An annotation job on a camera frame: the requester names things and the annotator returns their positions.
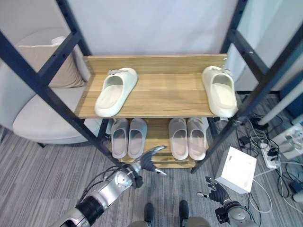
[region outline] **gray carpet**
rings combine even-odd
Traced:
[[[277,103],[275,95],[269,95],[256,113],[265,114]],[[281,116],[284,123],[270,132],[272,138],[283,128],[289,127],[286,112]],[[271,121],[279,124],[279,119]],[[225,122],[218,122],[221,129]],[[143,218],[145,203],[152,202],[155,207],[155,227],[178,227],[178,204],[187,200],[191,216],[206,218],[213,227],[228,226],[219,224],[214,210],[219,203],[209,199],[199,199],[197,192],[209,192],[205,176],[214,176],[220,162],[222,151],[229,146],[238,146],[233,133],[215,154],[194,175],[190,169],[166,169],[167,177],[142,172],[144,185],[140,189],[130,189],[103,214],[94,226],[125,227],[132,221]],[[88,144],[47,145],[39,147],[36,143],[8,132],[0,145],[0,225],[10,227],[49,226],[72,208],[80,197],[85,185],[94,175],[112,164]],[[256,174],[266,171],[264,160],[258,156]],[[303,226],[303,215],[285,204],[277,191],[278,174],[274,171],[257,179],[268,191],[272,201],[272,212],[262,214],[264,227]],[[234,200],[248,204],[247,195],[239,195],[227,190]],[[252,193],[261,210],[268,210],[269,201],[265,193],[255,184]],[[299,208],[291,198],[287,200]],[[257,222],[258,213],[250,206]]]

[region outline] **cushion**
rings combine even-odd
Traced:
[[[54,88],[53,91],[74,111],[84,88]],[[101,122],[101,119],[86,119],[84,124],[97,135]],[[13,131],[18,136],[40,143],[69,144],[87,141],[38,95],[17,115]]]
[[[38,72],[58,46],[58,44],[37,46],[20,45],[18,50],[33,69]],[[85,82],[79,74],[72,55],[70,54],[50,82],[49,87],[81,87],[84,85]]]

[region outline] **wooden board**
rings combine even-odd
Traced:
[[[86,56],[93,74],[107,74],[110,69],[130,67],[138,74],[201,73],[207,66],[224,65],[227,54]]]
[[[147,151],[155,146],[166,145],[167,148],[161,150],[155,156],[153,156],[152,161],[157,166],[165,166],[164,168],[191,168],[195,166],[196,161],[187,157],[184,160],[175,159],[170,150],[169,132],[168,125],[171,119],[169,118],[150,118],[145,119],[147,123],[147,137],[145,140],[144,151]],[[120,159],[122,162],[131,163],[134,159],[126,155],[124,158]]]
[[[95,101],[107,75],[97,74],[76,108],[80,118],[96,118]],[[140,74],[120,112],[112,118],[214,117],[201,74]]]
[[[75,114],[96,118],[94,105],[110,69],[134,68],[138,82],[120,112],[112,118],[214,117],[209,110],[201,72],[207,66],[221,66],[226,54],[145,57],[88,56],[92,73]]]

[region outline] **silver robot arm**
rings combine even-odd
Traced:
[[[123,165],[121,170],[114,172],[98,189],[69,210],[52,227],[91,227],[122,192],[131,186],[134,188],[142,186],[143,181],[139,176],[142,169],[166,175],[151,161],[152,156],[164,148],[166,146],[154,147],[133,163]]]
[[[257,227],[248,209],[243,207],[238,201],[232,201],[227,191],[211,177],[207,176],[206,181],[213,190],[210,193],[198,192],[197,196],[221,203],[223,207],[215,210],[220,223],[228,222],[232,227]]]

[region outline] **slipper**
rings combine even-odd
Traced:
[[[173,157],[183,160],[188,156],[186,122],[183,118],[173,118],[169,122],[170,149]]]
[[[128,145],[128,120],[118,119],[112,126],[112,156],[123,158],[127,154]]]
[[[138,158],[143,154],[147,124],[141,118],[134,118],[129,127],[128,156]]]
[[[101,94],[95,103],[96,115],[100,117],[116,115],[136,85],[137,80],[138,75],[132,68],[110,70],[104,80]]]
[[[232,117],[238,111],[232,74],[216,66],[202,72],[210,110],[219,117]]]
[[[206,155],[206,125],[202,119],[193,117],[187,121],[188,153],[193,160],[202,160]]]

